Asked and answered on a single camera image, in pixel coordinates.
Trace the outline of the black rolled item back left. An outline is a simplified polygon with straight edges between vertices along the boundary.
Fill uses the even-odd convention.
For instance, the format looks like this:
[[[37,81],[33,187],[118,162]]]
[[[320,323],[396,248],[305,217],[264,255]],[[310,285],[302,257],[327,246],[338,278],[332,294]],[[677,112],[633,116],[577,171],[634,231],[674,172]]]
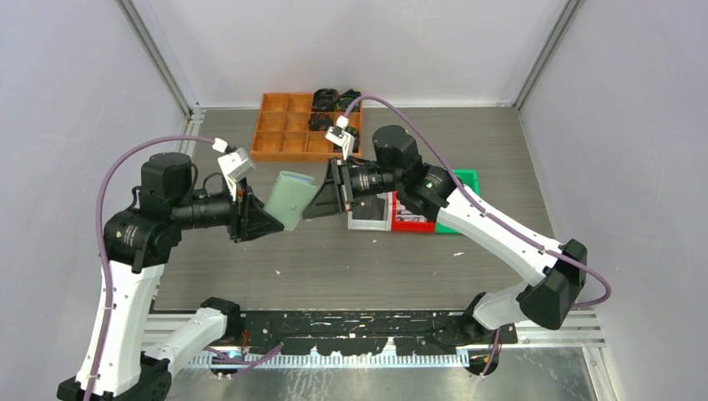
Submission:
[[[331,112],[336,109],[340,95],[336,89],[318,89],[312,95],[312,112]]]

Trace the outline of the black rolled item back right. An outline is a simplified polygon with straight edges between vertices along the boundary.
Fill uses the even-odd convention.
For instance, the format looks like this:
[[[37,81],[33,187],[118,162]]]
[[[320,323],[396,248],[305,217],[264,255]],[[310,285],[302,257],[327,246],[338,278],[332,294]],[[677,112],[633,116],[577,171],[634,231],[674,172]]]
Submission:
[[[336,111],[344,112],[350,106],[350,104],[357,98],[359,98],[362,93],[355,89],[348,89],[342,93],[339,93],[339,97],[336,102]]]

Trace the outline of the black item in white bin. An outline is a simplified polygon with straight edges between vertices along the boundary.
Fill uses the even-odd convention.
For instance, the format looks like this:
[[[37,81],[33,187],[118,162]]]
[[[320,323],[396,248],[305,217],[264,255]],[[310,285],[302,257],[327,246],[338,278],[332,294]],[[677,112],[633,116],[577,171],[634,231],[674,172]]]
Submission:
[[[359,200],[352,208],[352,219],[359,221],[384,221],[388,202],[373,196]]]

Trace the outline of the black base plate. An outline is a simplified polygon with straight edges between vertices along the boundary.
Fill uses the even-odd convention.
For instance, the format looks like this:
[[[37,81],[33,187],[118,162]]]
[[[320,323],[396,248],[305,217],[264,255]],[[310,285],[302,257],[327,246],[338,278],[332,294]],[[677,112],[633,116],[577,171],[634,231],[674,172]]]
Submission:
[[[281,345],[283,355],[378,355],[392,343],[397,356],[446,355],[457,348],[487,349],[492,336],[474,342],[464,331],[467,317],[456,311],[247,311],[240,330],[229,332],[211,347],[245,346],[264,354]]]

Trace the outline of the orange compartment tray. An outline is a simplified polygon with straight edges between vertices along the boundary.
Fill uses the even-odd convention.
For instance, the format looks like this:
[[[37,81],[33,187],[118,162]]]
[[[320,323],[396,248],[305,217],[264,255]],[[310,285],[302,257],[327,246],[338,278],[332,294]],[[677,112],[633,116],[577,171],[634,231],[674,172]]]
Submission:
[[[260,162],[319,162],[341,155],[325,139],[326,131],[310,131],[313,93],[264,93],[253,134],[251,157]],[[331,114],[333,123],[343,113]]]

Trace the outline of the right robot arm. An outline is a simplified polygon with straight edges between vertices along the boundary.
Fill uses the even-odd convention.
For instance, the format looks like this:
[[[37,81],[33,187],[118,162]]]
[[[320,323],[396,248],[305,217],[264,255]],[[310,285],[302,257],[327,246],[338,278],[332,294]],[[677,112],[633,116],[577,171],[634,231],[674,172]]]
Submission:
[[[455,174],[423,161],[417,141],[400,125],[372,136],[375,160],[353,155],[331,158],[326,177],[302,216],[343,214],[362,197],[393,192],[407,211],[439,222],[475,241],[511,266],[520,284],[477,295],[461,325],[466,337],[484,343],[496,329],[530,320],[557,330],[584,287],[586,247],[542,236],[484,202]]]

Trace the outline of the black rolled item front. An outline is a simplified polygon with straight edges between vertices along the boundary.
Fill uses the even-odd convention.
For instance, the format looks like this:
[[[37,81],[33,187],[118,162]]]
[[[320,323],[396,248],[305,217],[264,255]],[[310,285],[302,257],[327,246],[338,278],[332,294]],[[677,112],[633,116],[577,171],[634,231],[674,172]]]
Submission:
[[[359,146],[359,139],[360,132],[351,128],[329,135],[329,140],[334,144],[335,151],[342,153],[356,152]]]

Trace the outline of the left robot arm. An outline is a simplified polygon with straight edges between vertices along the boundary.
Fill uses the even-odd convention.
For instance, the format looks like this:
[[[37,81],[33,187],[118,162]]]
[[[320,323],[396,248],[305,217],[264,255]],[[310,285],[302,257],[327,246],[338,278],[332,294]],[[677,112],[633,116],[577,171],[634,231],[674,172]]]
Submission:
[[[103,273],[100,306],[87,356],[75,376],[61,382],[61,400],[163,400],[174,376],[198,353],[220,341],[242,339],[240,306],[210,297],[164,341],[144,348],[154,295],[184,231],[223,226],[233,242],[283,230],[246,180],[235,191],[195,189],[188,155],[152,155],[141,168],[132,205],[99,223]]]

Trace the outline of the black rolled item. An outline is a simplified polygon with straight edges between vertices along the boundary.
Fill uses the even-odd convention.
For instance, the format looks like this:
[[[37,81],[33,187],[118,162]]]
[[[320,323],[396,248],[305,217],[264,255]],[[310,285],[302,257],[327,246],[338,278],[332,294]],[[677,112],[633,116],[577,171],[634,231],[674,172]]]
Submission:
[[[329,135],[329,140],[334,144],[335,151],[342,153],[356,152],[359,146],[359,139],[360,132],[351,128]]]
[[[362,93],[355,89],[348,89],[342,93],[339,93],[339,97],[336,102],[336,111],[344,112],[350,106],[350,104],[357,98],[359,98]]]
[[[333,126],[333,119],[328,112],[311,113],[308,119],[310,131],[327,131],[331,126]]]
[[[312,95],[312,112],[331,112],[336,109],[340,95],[336,89],[318,89]]]

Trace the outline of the white bin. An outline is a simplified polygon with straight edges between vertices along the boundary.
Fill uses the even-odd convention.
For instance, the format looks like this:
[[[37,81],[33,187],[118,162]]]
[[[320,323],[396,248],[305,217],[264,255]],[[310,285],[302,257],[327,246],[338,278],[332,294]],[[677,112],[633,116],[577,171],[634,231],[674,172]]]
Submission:
[[[392,193],[368,195],[358,199],[347,215],[350,231],[391,231]]]

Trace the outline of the black rolled item middle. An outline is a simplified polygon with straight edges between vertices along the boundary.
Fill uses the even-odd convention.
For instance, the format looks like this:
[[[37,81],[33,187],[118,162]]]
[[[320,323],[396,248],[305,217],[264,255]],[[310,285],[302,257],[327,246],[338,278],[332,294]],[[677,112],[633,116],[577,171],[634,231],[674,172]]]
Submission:
[[[310,131],[327,131],[331,126],[333,126],[333,119],[328,112],[311,113],[308,119]]]

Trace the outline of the green bin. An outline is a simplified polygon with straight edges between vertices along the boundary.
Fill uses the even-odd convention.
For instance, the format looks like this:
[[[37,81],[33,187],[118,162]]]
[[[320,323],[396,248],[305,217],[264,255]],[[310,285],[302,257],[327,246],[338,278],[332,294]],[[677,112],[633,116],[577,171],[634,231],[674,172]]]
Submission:
[[[460,182],[465,186],[469,187],[474,194],[480,195],[480,187],[478,182],[478,173],[476,170],[469,169],[454,169],[455,176],[459,178]],[[445,235],[457,235],[458,232],[451,227],[445,226],[439,221],[435,225],[435,234],[445,234]]]

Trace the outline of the red bin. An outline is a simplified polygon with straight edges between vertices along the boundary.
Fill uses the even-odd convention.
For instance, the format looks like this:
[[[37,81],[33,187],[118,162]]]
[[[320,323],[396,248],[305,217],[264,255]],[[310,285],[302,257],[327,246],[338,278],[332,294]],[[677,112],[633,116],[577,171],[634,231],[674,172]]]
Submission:
[[[434,233],[436,222],[422,215],[411,213],[392,192],[392,229],[394,232]]]

